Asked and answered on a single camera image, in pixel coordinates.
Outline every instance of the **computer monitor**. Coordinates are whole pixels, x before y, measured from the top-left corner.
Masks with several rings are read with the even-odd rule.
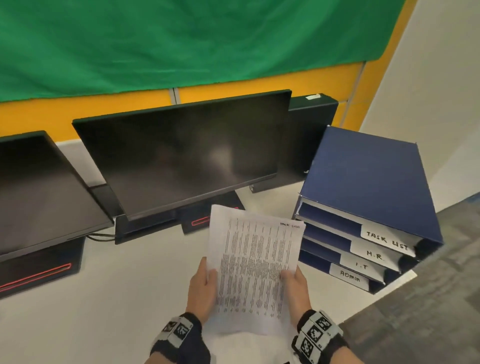
[[[0,138],[0,261],[110,226],[46,132]]]
[[[97,116],[73,126],[128,219],[275,176],[291,91]]]

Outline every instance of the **green curtain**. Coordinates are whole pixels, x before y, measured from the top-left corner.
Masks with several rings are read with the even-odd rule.
[[[0,101],[374,60],[404,0],[0,1]]]

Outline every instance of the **human hand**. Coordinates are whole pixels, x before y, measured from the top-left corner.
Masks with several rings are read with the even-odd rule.
[[[207,322],[210,311],[212,311],[215,305],[216,275],[215,269],[210,270],[207,282],[207,258],[204,256],[200,261],[197,273],[190,280],[185,312],[190,312],[197,316],[202,325]]]
[[[287,289],[288,309],[290,310],[290,321],[293,327],[297,324],[305,312],[312,309],[310,297],[308,296],[307,279],[297,266],[295,274],[289,270],[282,270],[280,277]]]

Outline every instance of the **paper sheet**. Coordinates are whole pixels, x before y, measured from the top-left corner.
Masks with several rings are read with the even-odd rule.
[[[213,205],[207,266],[218,271],[217,299],[205,330],[282,335],[289,325],[280,271],[297,268],[303,221]]]

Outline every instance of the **finger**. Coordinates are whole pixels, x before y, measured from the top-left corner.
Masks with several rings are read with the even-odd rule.
[[[293,279],[294,276],[293,276],[293,273],[292,273],[291,271],[289,271],[288,269],[286,269],[286,270],[282,270],[282,271],[280,272],[280,278],[281,278],[282,280],[285,280],[285,281],[286,281],[286,280],[289,280],[289,279]]]
[[[307,279],[305,278],[305,276],[301,272],[299,266],[297,266],[297,270],[295,271],[295,279],[299,282],[306,282],[307,281]]]
[[[207,283],[207,257],[204,256],[200,260],[200,264],[198,265],[197,273],[195,274],[197,278],[202,282],[203,284]]]
[[[217,278],[216,269],[211,269],[211,270],[208,272],[208,282],[207,282],[207,286],[216,287],[216,278]]]

